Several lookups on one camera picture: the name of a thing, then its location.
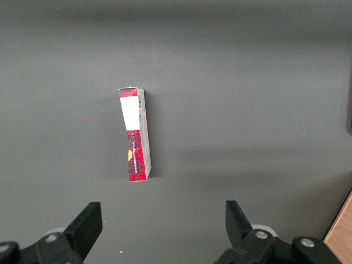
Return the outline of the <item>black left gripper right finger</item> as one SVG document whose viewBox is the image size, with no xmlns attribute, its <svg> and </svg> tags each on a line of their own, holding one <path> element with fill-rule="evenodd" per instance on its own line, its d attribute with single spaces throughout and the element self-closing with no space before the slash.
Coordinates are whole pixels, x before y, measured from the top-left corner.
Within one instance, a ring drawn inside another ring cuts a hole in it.
<svg viewBox="0 0 352 264">
<path fill-rule="evenodd" d="M 322 240 L 297 236 L 289 244 L 253 228 L 235 200 L 226 201 L 225 227 L 232 247 L 216 263 L 340 263 Z"/>
</svg>

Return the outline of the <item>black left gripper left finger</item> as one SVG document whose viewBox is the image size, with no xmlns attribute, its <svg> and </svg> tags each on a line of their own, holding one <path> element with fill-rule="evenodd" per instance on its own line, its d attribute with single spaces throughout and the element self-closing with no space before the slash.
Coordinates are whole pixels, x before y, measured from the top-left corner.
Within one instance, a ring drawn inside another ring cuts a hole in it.
<svg viewBox="0 0 352 264">
<path fill-rule="evenodd" d="M 90 202 L 62 232 L 50 232 L 21 249 L 1 242 L 1 263 L 83 263 L 102 232 L 100 202 Z"/>
</svg>

